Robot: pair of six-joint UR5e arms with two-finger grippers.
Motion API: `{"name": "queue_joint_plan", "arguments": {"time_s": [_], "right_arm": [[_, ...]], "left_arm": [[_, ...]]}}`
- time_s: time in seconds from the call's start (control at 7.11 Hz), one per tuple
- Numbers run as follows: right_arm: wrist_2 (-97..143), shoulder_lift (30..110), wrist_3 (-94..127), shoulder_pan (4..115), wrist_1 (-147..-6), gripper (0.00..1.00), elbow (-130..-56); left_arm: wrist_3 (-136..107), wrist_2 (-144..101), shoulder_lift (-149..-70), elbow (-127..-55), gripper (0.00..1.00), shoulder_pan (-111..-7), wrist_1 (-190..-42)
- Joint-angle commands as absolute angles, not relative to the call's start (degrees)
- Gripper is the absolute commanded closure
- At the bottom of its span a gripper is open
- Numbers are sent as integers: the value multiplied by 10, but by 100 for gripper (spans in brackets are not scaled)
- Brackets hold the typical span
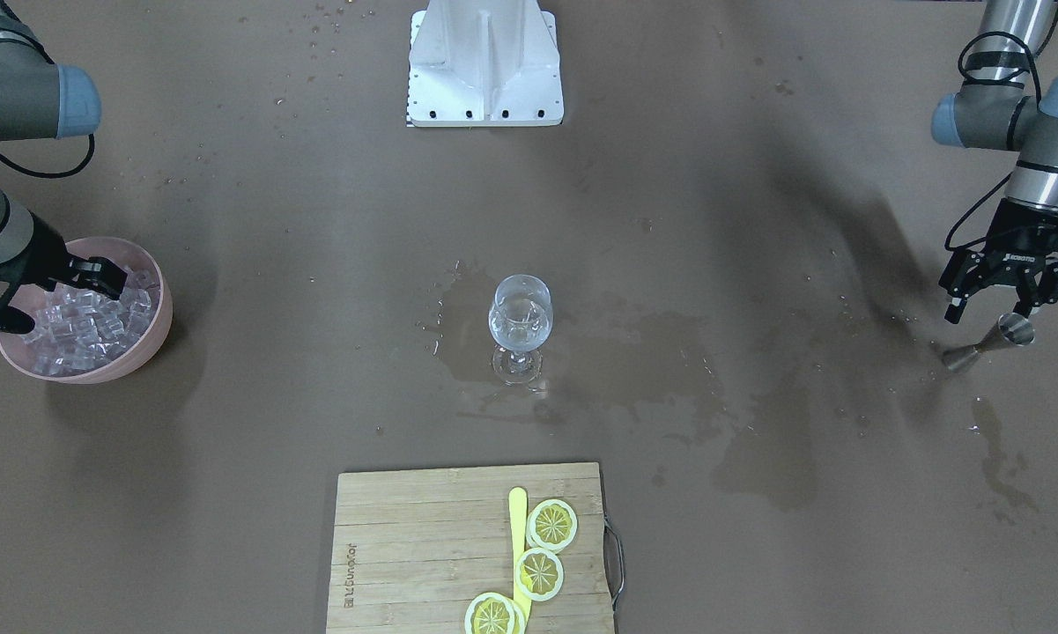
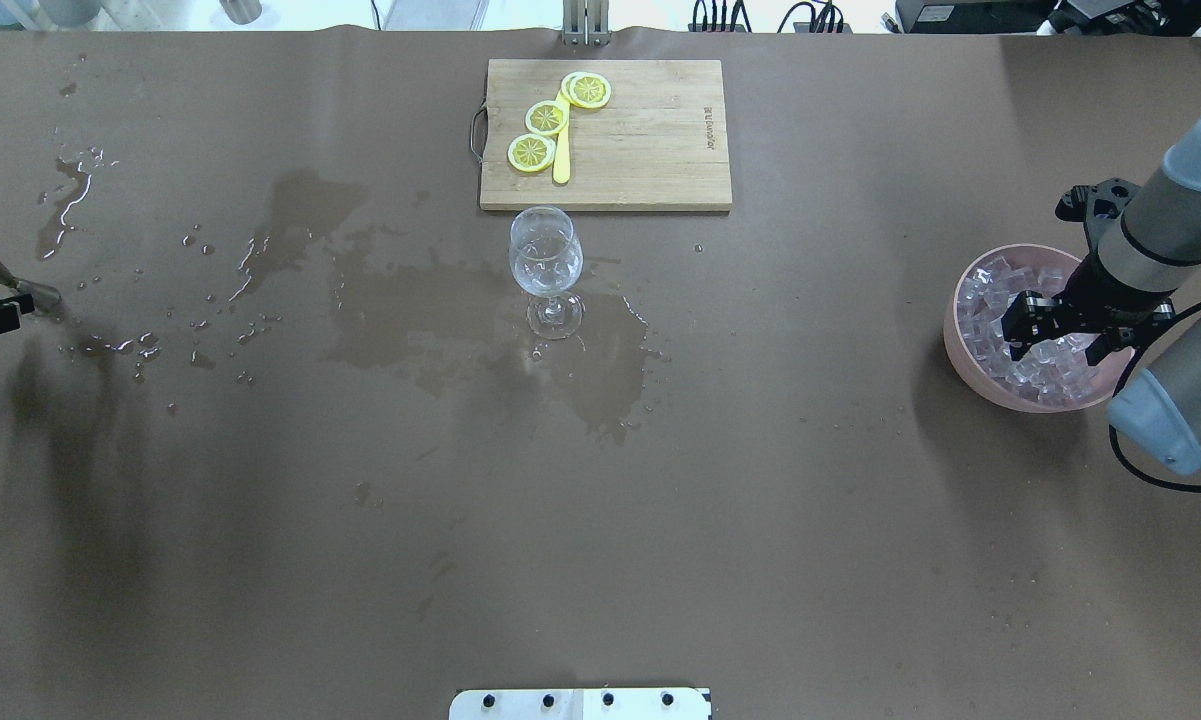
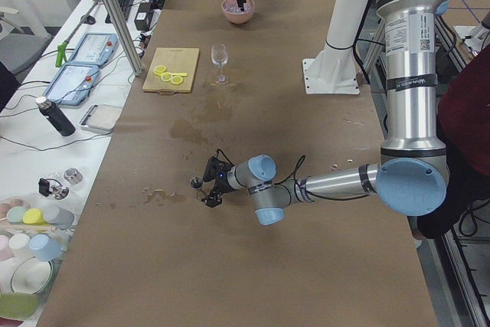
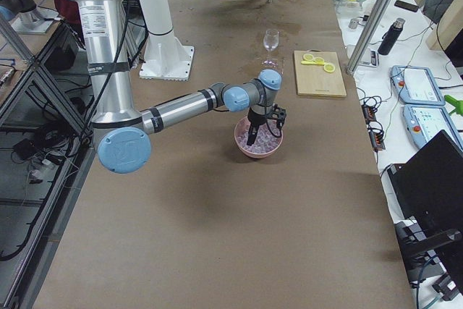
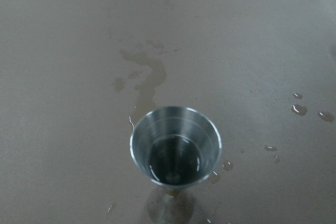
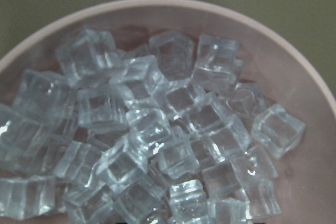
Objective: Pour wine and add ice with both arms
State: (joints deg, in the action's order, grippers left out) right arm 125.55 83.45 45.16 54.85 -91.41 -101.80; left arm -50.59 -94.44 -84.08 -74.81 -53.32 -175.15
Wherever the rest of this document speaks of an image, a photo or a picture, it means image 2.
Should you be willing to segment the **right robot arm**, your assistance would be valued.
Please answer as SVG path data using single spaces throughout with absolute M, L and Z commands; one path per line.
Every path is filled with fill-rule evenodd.
M 1176 474 L 1154 486 L 1201 496 L 1201 301 L 1175 310 L 1201 266 L 1201 116 L 1145 184 L 1076 184 L 1054 214 L 1083 226 L 1086 256 L 1053 296 L 1020 293 L 1000 328 L 1012 360 L 1066 334 L 1091 334 L 1086 360 L 1133 358 L 1109 404 L 1109 445 L 1122 439 Z

